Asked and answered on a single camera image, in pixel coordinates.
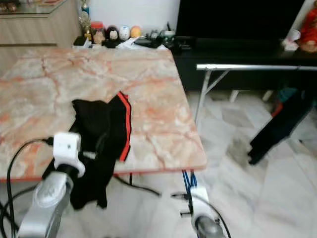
tiled floor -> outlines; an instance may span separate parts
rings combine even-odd
[[[198,94],[188,95],[195,112]],[[317,116],[310,113],[290,139],[273,148],[257,166],[247,163],[248,141],[270,120],[260,95],[241,93],[234,103],[212,100],[203,109],[201,138],[209,159],[197,172],[207,187],[210,202],[219,209],[233,238],[317,237]],[[228,94],[221,94],[227,99]],[[187,204],[170,198],[183,191],[181,173],[137,176],[135,182],[155,187],[161,198],[111,180],[108,208],[95,204],[82,211],[67,208],[60,238],[195,238],[190,218],[180,218]],[[18,191],[29,183],[14,185]],[[4,184],[0,197],[5,201]],[[15,205],[20,221],[30,196]]]

red stripe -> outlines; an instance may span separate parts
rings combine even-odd
[[[125,96],[123,95],[123,93],[118,92],[117,94],[119,96],[119,98],[121,99],[121,101],[123,102],[123,104],[125,105],[126,108],[126,113],[125,113],[125,127],[127,130],[127,140],[125,142],[123,151],[120,155],[119,160],[120,161],[125,161],[128,152],[129,152],[129,146],[130,146],[130,133],[131,133],[131,124],[130,124],[130,116],[131,116],[131,106],[130,104],[127,102]]]

orange ball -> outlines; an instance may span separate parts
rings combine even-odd
[[[133,26],[130,31],[130,36],[132,38],[141,36],[141,28],[139,26]]]

black cable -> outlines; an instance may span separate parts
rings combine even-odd
[[[134,185],[134,184],[130,184],[128,182],[126,182],[125,180],[123,180],[122,178],[118,177],[118,176],[113,176],[116,180],[118,180],[119,182],[127,185],[127,186],[130,186],[130,187],[133,187],[133,188],[136,188],[136,189],[140,189],[140,190],[144,190],[144,191],[147,191],[147,192],[151,192],[153,194],[155,194],[156,196],[161,196],[161,194],[157,191],[154,191],[153,189],[150,189],[150,188],[147,188],[147,187],[141,187],[141,186],[137,186],[137,185]]]
[[[221,219],[221,221],[222,221],[222,223],[223,223],[224,228],[226,229],[228,238],[231,238],[231,234],[230,234],[230,232],[229,232],[229,229],[228,229],[228,227],[227,227],[227,224],[226,224],[226,222],[224,222],[224,219],[222,218],[221,214],[217,211],[217,209],[216,209],[214,206],[212,206],[209,202],[207,202],[207,201],[204,200],[203,198],[199,197],[198,195],[196,195],[196,194],[190,194],[190,195],[191,195],[192,197],[195,197],[195,198],[199,199],[200,201],[202,201],[203,203],[205,203],[206,205],[208,205],[209,207],[211,207],[211,208],[218,214],[218,216],[220,217],[220,219]]]
[[[14,221],[14,209],[13,209],[13,202],[12,202],[12,191],[11,191],[11,169],[13,166],[13,163],[16,159],[16,157],[18,156],[18,154],[29,144],[35,143],[35,142],[45,142],[48,145],[52,145],[53,144],[53,137],[49,137],[49,138],[37,138],[37,139],[32,139],[29,140],[27,142],[25,142],[19,149],[18,151],[15,153],[15,155],[13,156],[7,173],[6,173],[6,190],[7,190],[7,194],[8,194],[8,203],[9,203],[9,210],[10,210],[10,217],[11,217],[11,221]],[[15,232],[14,232],[14,224],[11,222],[11,237],[15,238]]]
[[[32,187],[29,187],[29,188],[26,188],[22,191],[19,191],[17,194],[15,194],[13,197],[12,197],[12,200],[16,199],[17,197],[27,193],[27,192],[31,192],[35,189],[36,186],[32,186]],[[7,203],[4,205],[3,207],[3,210],[1,211],[1,214],[0,214],[0,231],[1,231],[1,234],[3,236],[3,238],[7,238],[6,234],[5,234],[5,230],[4,230],[4,225],[3,225],[3,220],[4,220],[4,214],[7,210],[9,206],[9,201],[7,201]]]
[[[0,211],[4,210],[3,204],[0,202]],[[4,211],[4,217],[8,219],[9,222],[14,222],[11,220],[10,214],[7,211]],[[18,229],[18,225],[14,222],[15,229]]]

wooden cabinet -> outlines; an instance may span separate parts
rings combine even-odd
[[[16,13],[0,14],[0,76],[27,50],[71,47],[81,35],[75,0],[55,6],[23,5]]]

